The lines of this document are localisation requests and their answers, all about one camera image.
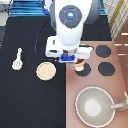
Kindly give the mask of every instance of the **black mat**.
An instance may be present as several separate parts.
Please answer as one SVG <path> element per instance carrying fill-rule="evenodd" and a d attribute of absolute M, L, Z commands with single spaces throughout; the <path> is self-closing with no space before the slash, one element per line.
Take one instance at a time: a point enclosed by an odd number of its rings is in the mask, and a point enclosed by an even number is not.
<path fill-rule="evenodd" d="M 66 128 L 66 65 L 53 62 L 56 76 L 49 82 L 36 76 L 41 61 L 35 56 L 36 35 L 48 17 L 9 18 L 0 52 L 0 128 Z M 38 53 L 44 55 L 50 23 L 39 38 Z M 23 68 L 11 66 L 17 49 L 23 49 Z"/>
<path fill-rule="evenodd" d="M 103 76 L 112 76 L 115 73 L 115 68 L 110 62 L 100 63 L 98 70 Z"/>
<path fill-rule="evenodd" d="M 96 48 L 96 54 L 99 57 L 106 58 L 111 54 L 111 49 L 106 45 L 99 45 Z"/>
<path fill-rule="evenodd" d="M 108 18 L 99 16 L 93 24 L 84 25 L 82 41 L 112 41 Z"/>
<path fill-rule="evenodd" d="M 75 71 L 75 72 L 76 72 L 77 75 L 84 77 L 84 76 L 88 76 L 90 71 L 91 71 L 91 68 L 90 68 L 89 64 L 85 63 L 84 70 L 82 70 L 82 71 Z"/>

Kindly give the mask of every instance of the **brown table surface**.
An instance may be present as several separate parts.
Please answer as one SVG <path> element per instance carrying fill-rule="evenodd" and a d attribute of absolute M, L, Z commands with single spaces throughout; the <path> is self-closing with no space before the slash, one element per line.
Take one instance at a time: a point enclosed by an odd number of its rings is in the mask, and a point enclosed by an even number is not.
<path fill-rule="evenodd" d="M 114 41 L 83 41 L 82 44 L 91 45 L 94 50 L 87 63 L 91 67 L 88 76 L 80 77 L 76 75 L 74 67 L 66 65 L 66 128 L 90 128 L 84 124 L 78 117 L 75 109 L 75 100 L 78 93 L 88 87 L 97 86 L 106 90 L 113 98 L 115 103 L 125 100 L 124 92 L 126 87 L 117 55 Z M 111 48 L 111 55 L 106 58 L 99 57 L 95 50 L 98 45 L 107 45 Z M 101 62 L 110 62 L 115 67 L 115 73 L 112 76 L 102 76 L 98 71 L 98 65 Z M 112 122 L 105 128 L 128 128 L 128 110 L 116 110 Z"/>

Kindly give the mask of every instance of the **black table surface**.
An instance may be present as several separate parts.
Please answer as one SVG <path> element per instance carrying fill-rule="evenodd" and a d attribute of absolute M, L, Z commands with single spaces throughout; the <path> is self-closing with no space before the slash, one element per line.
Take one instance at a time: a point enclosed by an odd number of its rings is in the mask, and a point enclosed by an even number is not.
<path fill-rule="evenodd" d="M 9 17 L 0 51 L 0 128 L 66 128 L 66 65 L 55 64 L 57 73 L 50 81 L 36 75 L 46 59 L 47 38 L 55 31 L 48 22 L 37 43 L 41 26 L 49 17 Z M 18 48 L 22 48 L 23 68 L 12 69 Z"/>

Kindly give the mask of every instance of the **countertop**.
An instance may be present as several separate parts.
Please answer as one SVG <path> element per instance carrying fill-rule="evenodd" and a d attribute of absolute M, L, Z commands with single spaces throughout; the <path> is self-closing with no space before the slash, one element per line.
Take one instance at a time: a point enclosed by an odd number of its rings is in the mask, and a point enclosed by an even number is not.
<path fill-rule="evenodd" d="M 75 110 L 75 100 L 78 93 L 88 86 L 97 86 L 106 90 L 112 96 L 114 103 L 120 103 L 125 100 L 124 92 L 126 91 L 126 87 L 115 42 L 83 41 L 81 43 L 94 47 L 90 58 L 86 61 L 91 67 L 91 72 L 88 76 L 81 77 L 76 75 L 74 67 L 66 65 L 66 128 L 90 128 L 79 119 Z M 106 58 L 99 57 L 95 52 L 98 45 L 107 45 L 111 48 L 111 55 Z M 101 62 L 110 62 L 115 67 L 115 73 L 112 76 L 101 75 L 98 71 L 98 65 Z M 116 110 L 114 119 L 105 128 L 127 127 L 128 110 Z"/>

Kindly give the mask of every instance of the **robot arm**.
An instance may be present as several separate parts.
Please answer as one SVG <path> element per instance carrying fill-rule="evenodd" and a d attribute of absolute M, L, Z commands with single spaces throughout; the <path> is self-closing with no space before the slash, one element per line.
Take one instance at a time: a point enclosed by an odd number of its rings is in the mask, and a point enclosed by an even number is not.
<path fill-rule="evenodd" d="M 79 47 L 84 23 L 93 23 L 100 14 L 99 0 L 56 0 L 50 6 L 51 26 L 56 36 L 48 37 L 47 57 L 61 62 L 88 59 L 92 47 Z"/>

